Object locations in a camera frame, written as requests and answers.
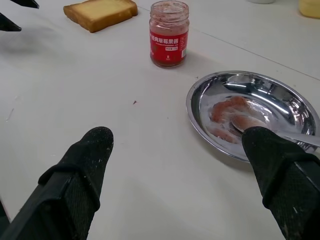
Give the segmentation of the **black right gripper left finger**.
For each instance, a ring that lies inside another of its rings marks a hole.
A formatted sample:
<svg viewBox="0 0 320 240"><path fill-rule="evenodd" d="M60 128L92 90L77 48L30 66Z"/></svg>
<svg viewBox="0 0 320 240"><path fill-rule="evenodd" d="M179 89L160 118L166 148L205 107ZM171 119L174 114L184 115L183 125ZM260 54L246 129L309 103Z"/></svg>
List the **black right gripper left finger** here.
<svg viewBox="0 0 320 240"><path fill-rule="evenodd" d="M40 176L0 240L87 240L113 146L109 128L89 130Z"/></svg>

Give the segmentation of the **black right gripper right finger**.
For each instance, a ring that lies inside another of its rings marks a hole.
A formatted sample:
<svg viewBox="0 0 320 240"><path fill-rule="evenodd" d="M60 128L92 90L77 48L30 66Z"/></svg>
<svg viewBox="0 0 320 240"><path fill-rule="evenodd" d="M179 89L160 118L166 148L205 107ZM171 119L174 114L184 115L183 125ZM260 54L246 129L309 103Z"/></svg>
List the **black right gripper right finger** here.
<svg viewBox="0 0 320 240"><path fill-rule="evenodd" d="M241 137L263 206L286 240L320 240L320 159L264 127Z"/></svg>

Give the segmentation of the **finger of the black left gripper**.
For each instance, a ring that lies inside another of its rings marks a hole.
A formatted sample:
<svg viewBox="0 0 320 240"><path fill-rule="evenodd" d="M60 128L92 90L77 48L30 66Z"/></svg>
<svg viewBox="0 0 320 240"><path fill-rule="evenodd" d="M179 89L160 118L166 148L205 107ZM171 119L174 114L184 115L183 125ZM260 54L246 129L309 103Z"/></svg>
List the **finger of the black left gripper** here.
<svg viewBox="0 0 320 240"><path fill-rule="evenodd" d="M0 31L3 32L20 32L22 30L21 27L16 25L2 13L0 13Z"/></svg>
<svg viewBox="0 0 320 240"><path fill-rule="evenodd" d="M39 9L40 7L36 0L16 0L16 3L27 8Z"/></svg>

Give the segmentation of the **toast slice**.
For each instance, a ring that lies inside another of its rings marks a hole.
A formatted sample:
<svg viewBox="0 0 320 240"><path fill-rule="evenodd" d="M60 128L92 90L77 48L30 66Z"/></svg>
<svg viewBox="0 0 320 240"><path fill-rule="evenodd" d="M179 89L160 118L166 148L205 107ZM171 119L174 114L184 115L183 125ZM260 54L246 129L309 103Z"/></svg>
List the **toast slice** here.
<svg viewBox="0 0 320 240"><path fill-rule="evenodd" d="M137 16L138 7L132 0L87 0L66 5L63 12L71 21L95 33Z"/></svg>

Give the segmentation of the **strawberry jam glass jar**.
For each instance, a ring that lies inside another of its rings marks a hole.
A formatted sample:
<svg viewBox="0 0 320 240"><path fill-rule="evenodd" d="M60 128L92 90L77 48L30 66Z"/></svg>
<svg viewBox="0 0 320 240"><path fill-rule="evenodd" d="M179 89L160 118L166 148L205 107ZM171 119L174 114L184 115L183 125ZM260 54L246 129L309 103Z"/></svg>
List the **strawberry jam glass jar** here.
<svg viewBox="0 0 320 240"><path fill-rule="evenodd" d="M159 67L176 67L187 54L189 6L178 0L162 0L150 7L150 58Z"/></svg>

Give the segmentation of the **steel spoon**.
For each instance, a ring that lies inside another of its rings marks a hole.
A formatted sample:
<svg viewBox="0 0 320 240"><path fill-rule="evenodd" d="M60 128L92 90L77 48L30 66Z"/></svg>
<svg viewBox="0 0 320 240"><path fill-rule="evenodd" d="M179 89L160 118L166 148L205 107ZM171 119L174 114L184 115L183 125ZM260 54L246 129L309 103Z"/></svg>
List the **steel spoon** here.
<svg viewBox="0 0 320 240"><path fill-rule="evenodd" d="M232 125L242 133L245 130L252 127L262 127L262 128L266 128L267 130L270 130L264 122L252 116L234 114L230 120ZM302 133L292 133L292 132L280 131L280 130L274 131L274 133L280 137L289 138L292 140L296 140L296 141L310 144L320 148L320 137L318 136L307 135Z"/></svg>

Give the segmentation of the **round steel plate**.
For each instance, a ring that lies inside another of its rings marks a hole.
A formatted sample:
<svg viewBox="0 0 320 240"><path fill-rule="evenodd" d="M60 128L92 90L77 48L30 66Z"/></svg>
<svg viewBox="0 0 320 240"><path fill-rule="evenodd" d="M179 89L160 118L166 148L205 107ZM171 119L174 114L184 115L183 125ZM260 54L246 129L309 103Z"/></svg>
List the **round steel plate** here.
<svg viewBox="0 0 320 240"><path fill-rule="evenodd" d="M257 118L281 131L320 137L320 117L296 90L279 80L248 71L221 71L198 80L186 97L186 110L199 135L220 152L247 162L242 133L231 115Z"/></svg>

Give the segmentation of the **yellow container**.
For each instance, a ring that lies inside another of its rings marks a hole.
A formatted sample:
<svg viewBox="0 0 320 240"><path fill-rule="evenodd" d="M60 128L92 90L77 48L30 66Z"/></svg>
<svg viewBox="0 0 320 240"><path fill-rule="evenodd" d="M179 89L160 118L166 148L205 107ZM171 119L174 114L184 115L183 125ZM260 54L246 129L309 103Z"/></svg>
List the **yellow container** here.
<svg viewBox="0 0 320 240"><path fill-rule="evenodd" d="M305 17L320 19L320 0L298 0L298 9Z"/></svg>

